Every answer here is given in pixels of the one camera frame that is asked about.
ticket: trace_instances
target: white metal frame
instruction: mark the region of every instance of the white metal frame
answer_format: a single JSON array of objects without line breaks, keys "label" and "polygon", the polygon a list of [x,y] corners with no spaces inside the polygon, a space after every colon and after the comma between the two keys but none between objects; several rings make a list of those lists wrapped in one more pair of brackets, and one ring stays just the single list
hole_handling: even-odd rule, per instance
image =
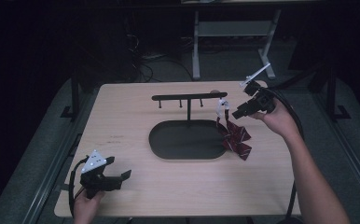
[{"label": "white metal frame", "polygon": [[[201,79],[200,58],[198,53],[199,36],[247,36],[265,35],[267,42],[263,49],[259,49],[259,57],[263,65],[270,63],[268,52],[270,44],[276,31],[276,26],[281,14],[277,9],[271,21],[200,21],[199,12],[195,12],[194,23],[194,51],[192,53],[192,77],[195,80]],[[270,79],[276,76],[271,66],[267,67],[267,75]]]}]

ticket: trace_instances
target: human hand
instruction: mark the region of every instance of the human hand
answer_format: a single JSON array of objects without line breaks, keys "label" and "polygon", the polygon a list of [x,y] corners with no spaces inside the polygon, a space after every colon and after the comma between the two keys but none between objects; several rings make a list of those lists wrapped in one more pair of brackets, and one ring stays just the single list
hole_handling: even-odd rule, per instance
[{"label": "human hand", "polygon": [[300,135],[297,124],[282,102],[274,98],[273,103],[275,104],[275,109],[271,113],[256,112],[249,117],[262,120],[273,132],[279,134],[284,139]]},{"label": "human hand", "polygon": [[96,216],[104,191],[98,191],[96,195],[88,199],[87,191],[82,189],[75,199],[75,224],[89,224]]}]

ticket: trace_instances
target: oval black base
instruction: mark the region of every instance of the oval black base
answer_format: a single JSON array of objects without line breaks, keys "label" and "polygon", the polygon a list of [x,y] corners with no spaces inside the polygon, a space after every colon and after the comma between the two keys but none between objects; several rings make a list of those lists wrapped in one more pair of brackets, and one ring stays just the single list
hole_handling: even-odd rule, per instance
[{"label": "oval black base", "polygon": [[148,137],[152,151],[167,160],[209,160],[226,149],[214,120],[167,120],[157,124]]}]

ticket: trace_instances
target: dark background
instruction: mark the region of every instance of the dark background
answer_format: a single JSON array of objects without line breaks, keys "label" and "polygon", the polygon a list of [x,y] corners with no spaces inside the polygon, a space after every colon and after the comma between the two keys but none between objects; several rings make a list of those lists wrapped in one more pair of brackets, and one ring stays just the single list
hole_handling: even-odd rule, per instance
[{"label": "dark background", "polygon": [[[134,57],[125,34],[138,35],[142,48],[159,47],[192,36],[192,15],[143,11],[124,26],[129,12],[79,14],[53,1],[0,1],[0,194],[55,93],[74,72],[84,91],[105,82],[132,82]],[[360,1],[286,7],[275,38],[289,36],[298,40],[290,68],[306,69],[329,55],[360,103]]]}]

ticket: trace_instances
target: human arm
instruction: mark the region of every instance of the human arm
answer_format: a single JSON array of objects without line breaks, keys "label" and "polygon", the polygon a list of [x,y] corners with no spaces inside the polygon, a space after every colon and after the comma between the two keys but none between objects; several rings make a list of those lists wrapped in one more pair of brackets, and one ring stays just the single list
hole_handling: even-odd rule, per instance
[{"label": "human arm", "polygon": [[96,195],[88,199],[87,191],[82,189],[75,200],[75,220],[74,224],[90,224],[96,216],[104,191],[98,191]]},{"label": "human arm", "polygon": [[255,113],[288,146],[298,191],[298,202],[305,223],[350,223],[337,195],[328,185],[313,161],[297,124],[285,106],[274,99],[275,109],[270,114]]}]

